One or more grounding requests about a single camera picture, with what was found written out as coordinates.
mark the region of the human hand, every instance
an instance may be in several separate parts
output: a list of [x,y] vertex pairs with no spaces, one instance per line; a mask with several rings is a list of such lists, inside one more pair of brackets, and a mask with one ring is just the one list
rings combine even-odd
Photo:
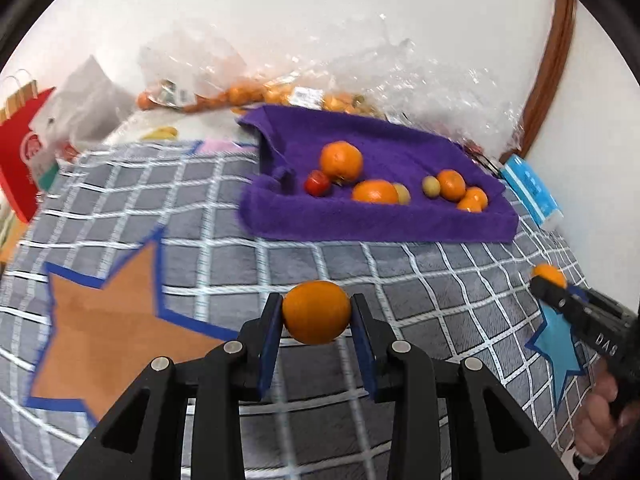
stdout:
[[609,403],[618,396],[618,384],[607,371],[607,362],[600,359],[595,366],[596,384],[587,394],[576,415],[575,447],[581,456],[594,458],[604,455],[619,428],[640,418],[640,401],[625,406],[617,421],[613,420]]

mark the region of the gray fabric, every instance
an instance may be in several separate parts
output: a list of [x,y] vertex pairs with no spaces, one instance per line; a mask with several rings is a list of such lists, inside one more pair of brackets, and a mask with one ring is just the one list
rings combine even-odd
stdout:
[[[46,260],[104,277],[114,261],[161,222],[167,225],[164,293],[170,309],[239,329],[270,292],[331,279],[363,293],[396,335],[432,357],[476,355],[506,385],[557,451],[590,380],[569,381],[558,416],[550,369],[524,348],[540,324],[527,291],[530,269],[548,261],[570,282],[584,277],[565,241],[521,215],[513,244],[298,243],[248,236],[235,216],[253,155],[187,155],[184,144],[116,147],[84,155],[61,172],[21,242],[0,290],[0,429],[34,478],[55,478],[90,430],[83,413],[22,406],[37,349],[46,340]],[[584,349],[579,344],[578,352]],[[446,409],[441,460],[450,475]],[[188,409],[182,475],[190,475]],[[283,337],[265,402],[241,406],[251,478],[386,478],[393,407],[366,397],[351,336],[307,347]]]

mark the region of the red fruit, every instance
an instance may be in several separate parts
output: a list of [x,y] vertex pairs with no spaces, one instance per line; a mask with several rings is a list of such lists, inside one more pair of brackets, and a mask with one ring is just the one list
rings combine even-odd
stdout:
[[311,196],[324,196],[331,187],[331,181],[320,170],[313,170],[305,180],[305,191]]

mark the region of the brown wooden trim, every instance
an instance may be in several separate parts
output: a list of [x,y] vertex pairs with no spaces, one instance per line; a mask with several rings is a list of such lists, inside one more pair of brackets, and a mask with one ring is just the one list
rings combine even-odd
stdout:
[[546,40],[538,76],[520,119],[520,127],[524,131],[522,146],[519,150],[504,153],[500,158],[501,162],[505,162],[511,153],[517,153],[523,158],[527,156],[538,136],[540,127],[545,121],[546,114],[549,112],[558,91],[562,72],[564,72],[569,47],[571,47],[571,40],[574,36],[575,7],[576,0],[556,0],[551,29]]

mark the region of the brown star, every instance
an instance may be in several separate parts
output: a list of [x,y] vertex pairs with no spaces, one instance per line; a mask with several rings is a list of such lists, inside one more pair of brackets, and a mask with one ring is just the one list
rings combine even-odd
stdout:
[[156,314],[154,266],[159,240],[146,243],[102,288],[49,275],[50,341],[36,368],[30,399],[82,400],[100,420],[155,357],[202,357],[222,341]]

